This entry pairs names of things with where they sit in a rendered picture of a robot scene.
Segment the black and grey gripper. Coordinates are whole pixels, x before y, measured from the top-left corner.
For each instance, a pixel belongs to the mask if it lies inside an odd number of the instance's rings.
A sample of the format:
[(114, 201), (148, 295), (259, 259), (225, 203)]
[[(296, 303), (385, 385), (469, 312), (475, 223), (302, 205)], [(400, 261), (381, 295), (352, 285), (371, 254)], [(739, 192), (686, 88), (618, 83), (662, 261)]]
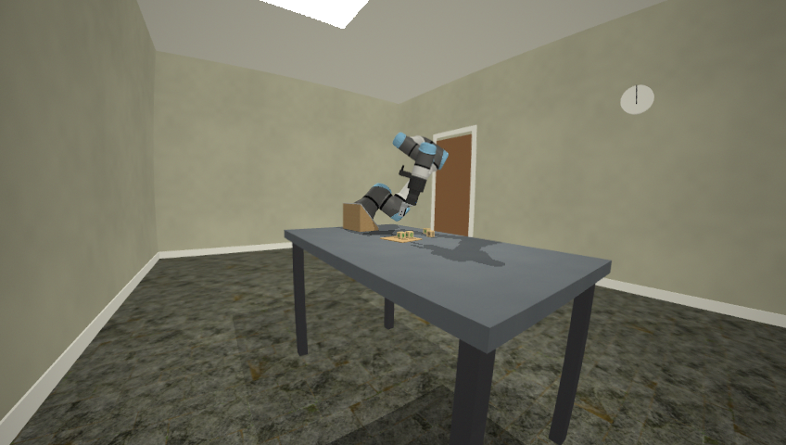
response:
[(406, 198), (406, 201), (402, 202), (400, 206), (399, 215), (398, 215), (400, 217), (405, 216), (405, 212), (408, 206), (411, 207), (416, 205), (420, 192), (421, 193), (424, 192), (425, 183), (426, 183), (425, 178), (427, 178), (428, 174), (430, 174), (429, 172), (430, 170), (420, 166), (414, 165), (412, 169), (412, 173), (403, 171), (403, 168), (404, 165), (402, 165), (401, 170), (399, 170), (399, 175), (410, 178), (410, 181), (407, 187), (409, 188), (409, 194)]

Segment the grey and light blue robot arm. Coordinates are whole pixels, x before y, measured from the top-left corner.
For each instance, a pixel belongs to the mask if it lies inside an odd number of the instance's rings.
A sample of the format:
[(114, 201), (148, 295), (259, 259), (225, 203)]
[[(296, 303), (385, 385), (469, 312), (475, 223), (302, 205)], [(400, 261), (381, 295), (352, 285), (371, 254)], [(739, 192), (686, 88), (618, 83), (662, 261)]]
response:
[[(419, 140), (423, 143), (418, 145), (412, 139)], [(449, 156), (449, 153), (443, 148), (430, 139), (420, 135), (409, 137), (404, 133), (398, 133), (393, 140), (393, 145), (411, 159), (415, 160), (414, 165), (425, 167), (428, 170), (431, 168), (431, 173), (441, 170)], [(428, 174), (428, 177), (431, 173)], [(391, 219), (398, 222), (402, 218), (398, 216), (401, 203), (406, 201), (409, 194), (409, 188), (407, 188), (408, 183), (394, 196), (391, 195), (391, 190), (385, 184), (375, 184), (362, 199), (354, 203), (362, 204), (373, 219), (377, 210), (380, 209)]]

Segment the tan flat mat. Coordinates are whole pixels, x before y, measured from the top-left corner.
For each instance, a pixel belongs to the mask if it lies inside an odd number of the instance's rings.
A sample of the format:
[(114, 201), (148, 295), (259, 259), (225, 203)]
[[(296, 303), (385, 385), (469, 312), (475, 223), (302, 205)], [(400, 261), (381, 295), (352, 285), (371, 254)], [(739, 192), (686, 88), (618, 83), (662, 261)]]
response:
[(388, 236), (388, 237), (381, 237), (381, 239), (385, 239), (385, 240), (389, 240), (389, 241), (395, 241), (395, 242), (400, 242), (400, 243), (411, 242), (411, 241), (416, 241), (416, 240), (422, 240), (422, 238), (416, 238), (416, 237), (414, 237), (414, 238), (407, 238), (406, 237), (406, 238), (403, 238), (403, 239), (399, 239), (399, 238), (397, 238), (396, 235), (395, 236)]

